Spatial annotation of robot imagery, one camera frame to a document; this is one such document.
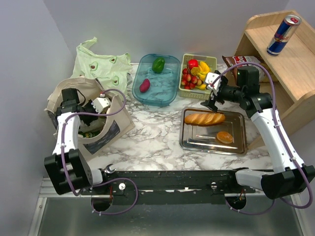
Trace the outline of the beige canvas tote bag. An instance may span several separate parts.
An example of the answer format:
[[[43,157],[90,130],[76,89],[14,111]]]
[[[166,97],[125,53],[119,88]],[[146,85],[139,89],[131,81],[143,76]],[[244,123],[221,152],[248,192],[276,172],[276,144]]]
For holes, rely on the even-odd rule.
[[[45,109],[55,129],[58,129],[56,111],[63,101],[63,89],[78,89],[82,93],[78,95],[79,100],[80,102],[85,101],[86,105],[99,97],[105,90],[98,79],[77,77],[60,82],[48,97],[48,105]],[[135,127],[126,108],[109,117],[85,116],[85,118],[93,119],[89,125],[85,121],[81,121],[78,130],[79,149],[86,160],[100,156],[105,148]]]

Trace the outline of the brown chip bag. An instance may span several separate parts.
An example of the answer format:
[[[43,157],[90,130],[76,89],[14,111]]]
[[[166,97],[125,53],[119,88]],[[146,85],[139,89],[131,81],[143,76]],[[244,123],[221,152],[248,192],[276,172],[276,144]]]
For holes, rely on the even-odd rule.
[[[225,64],[227,65],[228,68],[230,68],[231,66],[235,65],[235,64],[239,64],[241,62],[255,62],[260,64],[261,66],[263,66],[268,72],[270,72],[270,69],[267,67],[266,63],[264,62],[264,60],[260,57],[255,57],[255,56],[230,56],[230,57],[225,57],[222,56],[223,61],[225,62]],[[265,75],[264,71],[254,65],[254,67],[256,69],[258,69],[259,71],[259,82],[260,83],[268,83],[269,79],[268,77]]]

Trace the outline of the yellow banana bunch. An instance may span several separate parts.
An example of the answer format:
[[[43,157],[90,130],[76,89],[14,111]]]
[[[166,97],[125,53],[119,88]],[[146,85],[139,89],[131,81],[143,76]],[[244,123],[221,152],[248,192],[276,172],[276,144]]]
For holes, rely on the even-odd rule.
[[[204,84],[205,78],[206,78],[206,75],[209,72],[211,72],[211,68],[204,61],[198,62],[198,64],[199,66],[194,67],[193,69],[190,70],[190,72],[193,76],[197,76],[202,81],[202,85],[198,89],[205,90],[206,89],[206,84]]]

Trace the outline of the green plastic grocery bag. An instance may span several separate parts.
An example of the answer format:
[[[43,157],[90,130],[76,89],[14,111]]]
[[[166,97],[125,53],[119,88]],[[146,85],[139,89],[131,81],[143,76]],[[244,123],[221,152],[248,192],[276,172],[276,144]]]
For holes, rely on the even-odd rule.
[[[96,37],[76,47],[72,78],[96,79],[104,89],[118,89],[126,93],[127,75],[132,71],[130,54],[98,55],[90,50],[95,43]]]

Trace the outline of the purple sweet potato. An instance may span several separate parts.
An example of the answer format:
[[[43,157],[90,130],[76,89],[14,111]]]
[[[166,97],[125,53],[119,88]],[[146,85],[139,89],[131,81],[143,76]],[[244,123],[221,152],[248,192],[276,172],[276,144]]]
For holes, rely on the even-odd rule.
[[[145,93],[149,88],[150,88],[150,80],[149,79],[145,79],[142,84],[139,87],[139,91],[141,93]]]

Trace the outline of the green bell pepper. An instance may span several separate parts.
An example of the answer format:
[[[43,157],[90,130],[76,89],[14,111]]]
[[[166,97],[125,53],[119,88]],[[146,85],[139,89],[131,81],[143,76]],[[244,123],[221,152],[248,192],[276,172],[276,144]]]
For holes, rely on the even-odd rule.
[[[165,59],[163,57],[159,57],[154,60],[152,64],[152,70],[155,73],[161,73],[164,69],[164,65],[165,65]]]

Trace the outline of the snack packet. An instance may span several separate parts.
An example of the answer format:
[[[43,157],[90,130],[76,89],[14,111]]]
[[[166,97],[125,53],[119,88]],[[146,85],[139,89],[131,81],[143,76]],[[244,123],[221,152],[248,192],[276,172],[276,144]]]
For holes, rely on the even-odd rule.
[[[106,117],[97,117],[90,124],[81,121],[78,135],[81,135],[83,138],[95,137],[103,130],[105,124]]]

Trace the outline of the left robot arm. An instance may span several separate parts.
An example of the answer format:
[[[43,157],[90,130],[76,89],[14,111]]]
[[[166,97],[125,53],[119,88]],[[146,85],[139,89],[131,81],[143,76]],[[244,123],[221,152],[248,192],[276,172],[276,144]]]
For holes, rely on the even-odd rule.
[[[57,143],[53,154],[44,159],[44,166],[57,194],[72,192],[79,196],[83,188],[91,187],[98,194],[109,189],[101,169],[92,170],[78,147],[80,115],[85,107],[79,101],[78,90],[62,90],[62,102],[56,110]]]

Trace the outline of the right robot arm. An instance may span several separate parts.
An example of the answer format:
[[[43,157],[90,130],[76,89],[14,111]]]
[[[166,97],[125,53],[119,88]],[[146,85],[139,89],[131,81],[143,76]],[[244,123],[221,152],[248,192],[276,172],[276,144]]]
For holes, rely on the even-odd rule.
[[[236,193],[248,186],[263,191],[269,199],[282,199],[309,188],[315,168],[304,163],[290,142],[280,121],[275,95],[260,92],[258,69],[242,64],[237,69],[237,85],[227,83],[223,74],[209,72],[205,84],[210,97],[202,105],[216,112],[217,102],[238,103],[260,132],[273,165],[272,172],[234,170],[226,181],[227,189]]]

